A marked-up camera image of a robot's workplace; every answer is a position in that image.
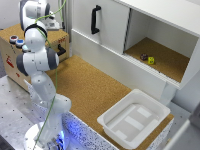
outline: yellow object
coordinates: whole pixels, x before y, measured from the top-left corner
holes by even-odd
[[[150,65],[154,64],[154,58],[153,57],[148,58],[148,64],[150,64]]]

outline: black handle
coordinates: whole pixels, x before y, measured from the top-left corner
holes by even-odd
[[[66,52],[66,50],[63,47],[61,47],[60,44],[58,44],[58,49],[60,50],[59,52],[57,52],[58,56],[60,56]]]
[[[96,12],[101,10],[101,7],[96,5],[96,8],[92,10],[92,24],[91,24],[91,31],[92,34],[98,33],[100,30],[96,28]]]

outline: white plastic bin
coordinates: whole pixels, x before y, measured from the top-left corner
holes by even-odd
[[[169,108],[135,89],[97,120],[119,145],[136,149],[169,113]]]

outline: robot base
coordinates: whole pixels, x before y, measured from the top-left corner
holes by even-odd
[[[25,134],[24,137],[24,150],[33,150],[34,146],[35,146],[35,136],[38,134],[39,129],[42,128],[44,122],[40,122],[39,124],[35,124],[34,126],[32,126]],[[67,133],[60,133],[63,137],[63,150],[66,150],[70,139],[69,136],[67,135]],[[51,141],[49,143],[47,143],[45,146],[41,145],[40,142],[37,143],[37,145],[35,146],[34,150],[57,150],[57,148],[54,146]]]

